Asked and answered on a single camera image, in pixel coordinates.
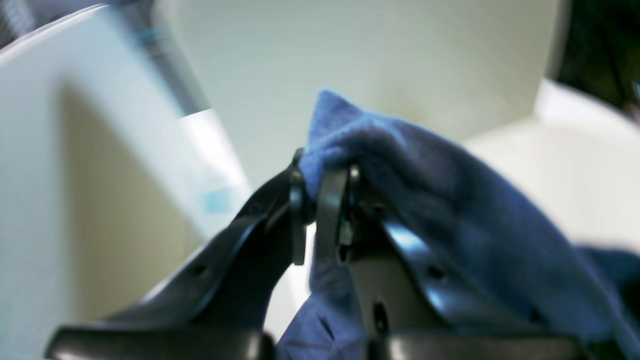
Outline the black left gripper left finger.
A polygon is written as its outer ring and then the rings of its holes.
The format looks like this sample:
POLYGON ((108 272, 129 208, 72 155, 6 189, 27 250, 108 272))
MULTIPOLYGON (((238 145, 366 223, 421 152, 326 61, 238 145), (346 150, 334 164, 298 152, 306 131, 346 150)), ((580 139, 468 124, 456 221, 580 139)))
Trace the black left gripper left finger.
POLYGON ((47 360, 274 360, 263 330, 276 284, 306 257, 306 182, 291 164, 231 223, 142 299, 88 325, 60 326, 47 360))

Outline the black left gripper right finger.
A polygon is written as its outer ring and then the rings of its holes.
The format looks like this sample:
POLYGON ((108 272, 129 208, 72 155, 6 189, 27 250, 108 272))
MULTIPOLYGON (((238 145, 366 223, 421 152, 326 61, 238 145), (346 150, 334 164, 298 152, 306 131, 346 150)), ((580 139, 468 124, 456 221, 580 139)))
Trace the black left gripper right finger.
POLYGON ((346 268, 366 360, 586 360, 574 337, 500 305, 419 237, 356 164, 326 172, 317 194, 316 264, 346 268))

